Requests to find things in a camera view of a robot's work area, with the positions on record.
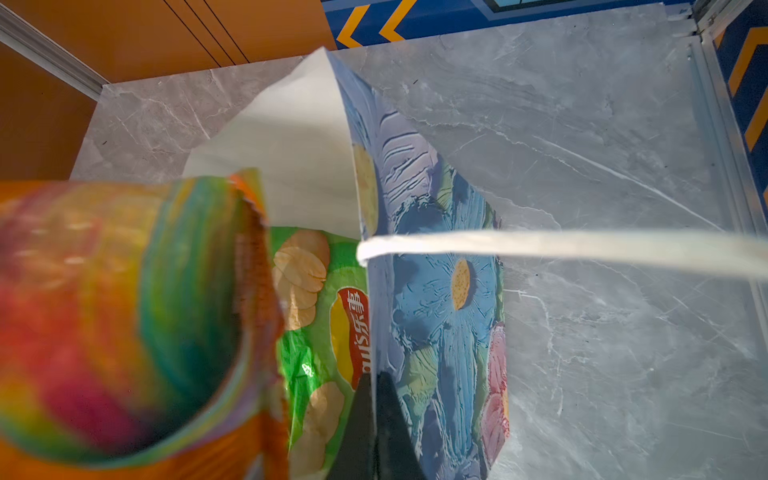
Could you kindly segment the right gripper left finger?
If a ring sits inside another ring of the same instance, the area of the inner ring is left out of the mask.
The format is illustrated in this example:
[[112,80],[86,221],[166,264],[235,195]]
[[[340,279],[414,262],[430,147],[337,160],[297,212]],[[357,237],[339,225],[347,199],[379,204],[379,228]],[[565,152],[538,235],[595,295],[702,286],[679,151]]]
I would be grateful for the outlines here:
[[374,408],[372,380],[364,374],[355,392],[336,458],[327,480],[371,480],[374,478]]

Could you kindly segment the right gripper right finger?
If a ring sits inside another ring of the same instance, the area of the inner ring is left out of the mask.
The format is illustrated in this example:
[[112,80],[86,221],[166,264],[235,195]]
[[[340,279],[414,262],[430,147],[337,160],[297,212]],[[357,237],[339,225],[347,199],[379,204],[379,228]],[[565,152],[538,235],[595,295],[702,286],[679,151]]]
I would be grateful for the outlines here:
[[375,394],[375,478],[424,480],[395,383],[388,372],[377,374]]

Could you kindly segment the green Lays chips bag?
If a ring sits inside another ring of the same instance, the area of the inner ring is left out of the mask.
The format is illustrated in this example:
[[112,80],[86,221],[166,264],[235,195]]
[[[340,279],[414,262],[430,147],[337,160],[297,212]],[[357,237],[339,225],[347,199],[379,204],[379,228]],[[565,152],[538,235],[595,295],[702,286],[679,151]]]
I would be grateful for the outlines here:
[[278,360],[289,405],[290,475],[322,479],[371,370],[366,272],[356,261],[356,241],[346,237],[275,227],[270,241],[285,318]]

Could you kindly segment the orange white snack bag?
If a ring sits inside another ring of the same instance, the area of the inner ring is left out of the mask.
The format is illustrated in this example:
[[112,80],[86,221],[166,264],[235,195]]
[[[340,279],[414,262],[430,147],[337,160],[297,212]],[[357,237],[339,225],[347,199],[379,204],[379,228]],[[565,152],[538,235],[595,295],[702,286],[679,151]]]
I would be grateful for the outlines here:
[[285,479],[260,174],[1,185],[1,475]]

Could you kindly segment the floral paper gift bag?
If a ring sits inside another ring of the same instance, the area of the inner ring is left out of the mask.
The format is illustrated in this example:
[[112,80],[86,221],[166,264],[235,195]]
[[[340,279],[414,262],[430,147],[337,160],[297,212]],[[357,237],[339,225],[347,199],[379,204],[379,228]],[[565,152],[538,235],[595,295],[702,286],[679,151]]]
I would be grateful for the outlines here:
[[683,230],[504,231],[485,198],[413,125],[324,49],[195,148],[188,177],[256,176],[293,236],[271,274],[289,325],[328,272],[319,236],[358,234],[367,276],[356,328],[375,384],[379,455],[406,477],[483,479],[507,436],[502,257],[599,260],[765,280],[767,244]]

